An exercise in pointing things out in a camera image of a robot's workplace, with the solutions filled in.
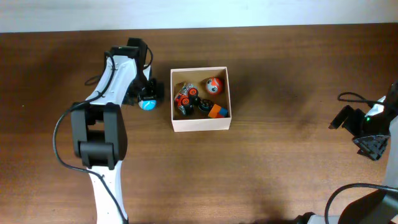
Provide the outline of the blue toy ball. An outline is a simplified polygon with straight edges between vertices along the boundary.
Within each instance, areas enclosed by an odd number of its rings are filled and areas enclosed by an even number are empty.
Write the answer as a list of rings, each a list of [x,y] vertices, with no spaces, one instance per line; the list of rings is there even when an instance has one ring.
[[[156,105],[157,105],[156,100],[141,100],[139,102],[140,108],[145,111],[153,110],[156,107]]]

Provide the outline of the red toy fire truck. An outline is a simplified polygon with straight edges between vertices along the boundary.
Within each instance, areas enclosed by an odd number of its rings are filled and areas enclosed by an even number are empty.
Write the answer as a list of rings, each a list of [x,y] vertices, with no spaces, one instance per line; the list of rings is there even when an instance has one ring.
[[[184,116],[191,115],[194,111],[194,106],[200,104],[196,86],[192,83],[185,83],[174,97],[174,103],[180,114]]]

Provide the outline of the black round toy wheel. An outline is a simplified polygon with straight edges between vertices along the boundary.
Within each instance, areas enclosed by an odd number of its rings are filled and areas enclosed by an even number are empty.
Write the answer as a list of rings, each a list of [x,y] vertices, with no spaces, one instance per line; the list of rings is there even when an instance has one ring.
[[[204,113],[209,113],[213,107],[214,103],[208,99],[201,99],[198,105],[198,108]]]

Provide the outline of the red toy ball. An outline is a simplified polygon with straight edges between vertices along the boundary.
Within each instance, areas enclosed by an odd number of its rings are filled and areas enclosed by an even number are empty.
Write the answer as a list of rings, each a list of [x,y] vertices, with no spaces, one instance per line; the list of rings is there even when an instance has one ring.
[[[224,90],[224,80],[211,77],[205,82],[206,91],[211,95],[218,95]]]

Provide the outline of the multicolour puzzle cube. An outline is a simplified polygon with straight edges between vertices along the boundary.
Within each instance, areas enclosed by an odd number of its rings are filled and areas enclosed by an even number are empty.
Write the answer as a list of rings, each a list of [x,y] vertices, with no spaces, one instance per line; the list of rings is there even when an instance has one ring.
[[[228,110],[217,104],[214,104],[210,112],[208,113],[209,118],[227,118]]]

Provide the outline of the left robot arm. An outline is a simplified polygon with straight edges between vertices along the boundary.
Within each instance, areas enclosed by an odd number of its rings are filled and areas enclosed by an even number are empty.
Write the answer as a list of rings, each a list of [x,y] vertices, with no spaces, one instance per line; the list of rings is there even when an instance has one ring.
[[[121,188],[121,166],[127,153],[123,105],[144,111],[164,99],[164,84],[152,77],[153,53],[140,38],[104,53],[102,75],[86,82],[95,85],[90,96],[71,109],[73,149],[93,185],[97,223],[128,223]]]

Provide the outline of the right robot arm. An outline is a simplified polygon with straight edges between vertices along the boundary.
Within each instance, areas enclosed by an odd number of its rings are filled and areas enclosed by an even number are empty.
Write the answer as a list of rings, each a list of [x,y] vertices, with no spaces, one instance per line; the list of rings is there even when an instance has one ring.
[[[389,87],[387,94],[377,101],[353,93],[343,92],[338,101],[366,103],[370,110],[364,113],[360,109],[345,106],[330,123],[330,129],[345,128],[352,135],[352,142],[359,148],[358,154],[372,161],[378,161],[390,146],[386,174],[381,185],[353,183],[335,190],[328,199],[324,214],[308,212],[297,216],[292,223],[392,223],[397,216],[397,82]],[[329,215],[330,207],[336,196],[344,190],[353,188],[373,189],[354,202],[351,202],[340,215]]]

